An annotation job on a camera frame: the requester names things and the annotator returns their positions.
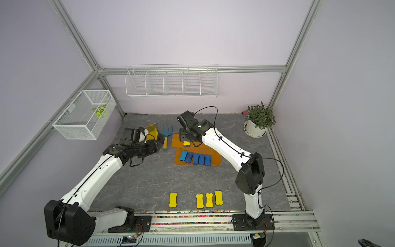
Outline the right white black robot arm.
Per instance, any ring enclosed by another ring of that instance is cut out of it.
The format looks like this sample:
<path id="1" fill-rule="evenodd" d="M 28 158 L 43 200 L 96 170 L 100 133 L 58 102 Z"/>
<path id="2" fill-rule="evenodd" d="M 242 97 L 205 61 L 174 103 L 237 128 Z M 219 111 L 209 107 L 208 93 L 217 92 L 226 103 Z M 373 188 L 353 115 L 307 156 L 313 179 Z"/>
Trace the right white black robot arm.
<path id="1" fill-rule="evenodd" d="M 262 156 L 250 153 L 227 139 L 207 120 L 198 121 L 194 114 L 185 111 L 177 117 L 191 142 L 200 142 L 219 153 L 238 172 L 235 184 L 244 193 L 245 213 L 251 219 L 264 217 L 264 209 L 259 190 L 265 175 Z"/>

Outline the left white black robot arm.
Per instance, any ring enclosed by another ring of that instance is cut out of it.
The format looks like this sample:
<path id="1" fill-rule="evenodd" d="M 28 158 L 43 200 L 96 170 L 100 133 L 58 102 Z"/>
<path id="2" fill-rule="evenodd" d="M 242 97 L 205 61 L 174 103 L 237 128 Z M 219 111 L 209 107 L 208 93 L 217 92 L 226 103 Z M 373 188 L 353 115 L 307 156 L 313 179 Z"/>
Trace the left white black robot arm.
<path id="1" fill-rule="evenodd" d="M 47 235 L 57 243 L 85 244 L 94 234 L 110 228 L 134 230 L 138 223 L 132 208 L 118 206 L 101 213 L 89 209 L 110 178 L 133 157 L 143 160 L 164 146 L 162 134 L 147 129 L 126 128 L 116 144 L 111 144 L 92 170 L 60 200 L 50 200 L 44 207 Z"/>

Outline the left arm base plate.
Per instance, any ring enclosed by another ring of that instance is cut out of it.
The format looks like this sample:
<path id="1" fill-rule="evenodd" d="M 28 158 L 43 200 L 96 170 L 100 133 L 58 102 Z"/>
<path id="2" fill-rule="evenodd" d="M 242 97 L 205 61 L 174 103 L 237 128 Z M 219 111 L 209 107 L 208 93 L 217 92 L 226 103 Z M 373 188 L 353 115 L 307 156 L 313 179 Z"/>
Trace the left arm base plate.
<path id="1" fill-rule="evenodd" d="M 108 233 L 147 233 L 150 231 L 152 217 L 147 215 L 134 215 L 121 226 L 108 229 Z"/>

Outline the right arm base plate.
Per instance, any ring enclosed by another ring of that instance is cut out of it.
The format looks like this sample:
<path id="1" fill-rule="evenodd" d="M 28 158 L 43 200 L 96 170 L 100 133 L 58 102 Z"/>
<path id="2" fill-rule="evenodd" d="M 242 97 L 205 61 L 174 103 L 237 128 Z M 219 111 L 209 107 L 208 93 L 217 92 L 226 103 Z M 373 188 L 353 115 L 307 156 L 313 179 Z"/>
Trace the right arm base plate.
<path id="1" fill-rule="evenodd" d="M 232 215 L 231 223 L 235 231 L 267 231 L 274 230 L 274 220 L 272 215 L 262 212 L 257 218 L 253 219 L 248 214 Z"/>

